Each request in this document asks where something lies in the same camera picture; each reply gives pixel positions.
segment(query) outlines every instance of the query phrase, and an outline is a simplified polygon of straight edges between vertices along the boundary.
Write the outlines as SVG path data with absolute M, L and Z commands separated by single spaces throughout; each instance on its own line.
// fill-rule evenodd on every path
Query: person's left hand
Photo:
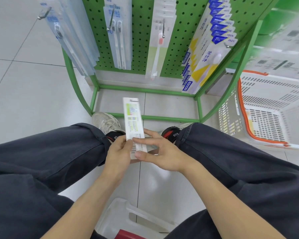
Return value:
M 102 175 L 119 185 L 131 162 L 132 147 L 132 140 L 126 141 L 126 136 L 119 136 L 107 152 Z

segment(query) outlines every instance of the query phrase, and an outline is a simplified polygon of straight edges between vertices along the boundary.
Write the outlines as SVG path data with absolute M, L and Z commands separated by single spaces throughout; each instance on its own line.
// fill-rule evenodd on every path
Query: display rack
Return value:
M 160 117 L 160 116 L 146 116 L 143 119 L 161 120 L 161 121 L 175 121 L 175 122 L 205 122 L 213 114 L 215 114 L 225 100 L 230 96 L 232 90 L 235 88 L 237 81 L 248 61 L 251 54 L 251 49 L 255 43 L 256 37 L 260 30 L 262 20 L 269 13 L 271 8 L 279 0 L 231 0 L 232 20 L 235 21 L 237 36 L 239 40 L 237 45 L 232 48 L 228 56 L 221 62 L 208 81 L 201 87 L 199 92 L 195 95 L 182 93 L 178 91 L 136 88 L 127 86 L 115 86 L 100 84 L 95 75 L 90 76 L 94 85 L 93 96 L 90 105 L 84 99 L 76 76 L 74 73 L 72 61 L 64 50 L 63 56 L 65 65 L 74 88 L 74 91 L 82 103 L 86 111 L 92 115 L 94 113 L 94 106 L 97 92 L 100 89 L 113 89 L 123 91 L 146 92 L 173 96 L 188 96 L 192 97 L 197 102 L 199 119 L 174 118 L 174 117 Z M 177 0 L 176 15 L 177 19 L 171 36 L 170 44 L 163 64 L 161 76 L 170 78 L 181 78 L 183 67 L 181 63 L 187 48 L 194 35 L 197 24 L 199 23 L 205 6 L 208 0 Z M 106 31 L 106 24 L 104 20 L 104 0 L 83 0 L 93 34 L 98 45 L 101 57 L 95 67 L 96 70 L 115 71 L 124 73 L 134 73 L 145 75 L 147 52 L 150 40 L 150 27 L 153 13 L 154 0 L 132 0 L 132 36 L 133 36 L 133 60 L 132 70 L 116 69 L 113 65 L 113 58 L 111 48 Z M 239 64 L 236 68 L 235 74 L 226 89 L 223 96 L 217 102 L 215 107 L 205 116 L 202 114 L 200 97 L 213 84 L 217 77 L 224 71 L 224 69 L 231 63 L 236 54 L 241 52 L 244 48 L 243 55 L 240 58 Z M 110 113 L 113 116 L 120 118 L 124 117 L 123 113 Z

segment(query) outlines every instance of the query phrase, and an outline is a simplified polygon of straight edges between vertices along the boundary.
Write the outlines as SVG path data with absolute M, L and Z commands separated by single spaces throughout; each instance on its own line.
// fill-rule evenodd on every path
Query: shopping basket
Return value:
M 249 144 L 299 149 L 299 80 L 244 70 L 218 115 L 222 132 Z

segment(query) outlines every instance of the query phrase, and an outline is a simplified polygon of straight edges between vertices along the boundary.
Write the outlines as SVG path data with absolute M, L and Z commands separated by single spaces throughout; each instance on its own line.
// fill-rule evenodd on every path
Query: pant leg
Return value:
M 183 129 L 175 144 L 286 238 L 299 238 L 299 166 L 200 123 Z M 207 210 L 166 238 L 221 239 Z
M 0 238 L 40 238 L 73 204 L 57 193 L 104 164 L 109 146 L 83 123 L 0 144 Z

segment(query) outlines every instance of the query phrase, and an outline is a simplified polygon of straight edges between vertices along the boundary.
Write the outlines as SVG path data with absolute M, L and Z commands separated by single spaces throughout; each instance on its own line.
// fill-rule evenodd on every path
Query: person's right hand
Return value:
M 144 133 L 151 136 L 151 138 L 133 138 L 133 141 L 135 143 L 146 145 L 156 145 L 158 149 L 148 153 L 136 151 L 135 157 L 137 159 L 151 162 L 164 170 L 178 172 L 183 172 L 190 163 L 195 161 L 192 157 L 179 150 L 174 144 L 160 136 L 157 132 L 144 129 Z

